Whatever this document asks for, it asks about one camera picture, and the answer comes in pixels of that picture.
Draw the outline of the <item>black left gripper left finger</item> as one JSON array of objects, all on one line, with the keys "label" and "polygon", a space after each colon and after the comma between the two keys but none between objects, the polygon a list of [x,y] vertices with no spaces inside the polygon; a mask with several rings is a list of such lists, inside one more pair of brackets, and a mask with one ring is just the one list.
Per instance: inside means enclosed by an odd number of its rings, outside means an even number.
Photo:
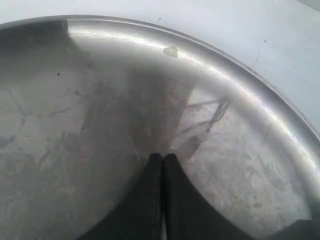
[{"label": "black left gripper left finger", "polygon": [[160,240],[163,159],[152,153],[136,183],[120,203],[79,240]]}]

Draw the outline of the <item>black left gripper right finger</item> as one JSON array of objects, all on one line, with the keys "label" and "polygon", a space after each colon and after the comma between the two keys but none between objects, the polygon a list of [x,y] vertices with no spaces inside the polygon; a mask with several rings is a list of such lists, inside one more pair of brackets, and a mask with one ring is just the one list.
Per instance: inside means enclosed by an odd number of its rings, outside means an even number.
[{"label": "black left gripper right finger", "polygon": [[162,194],[168,240],[253,239],[206,201],[173,153],[163,158]]}]

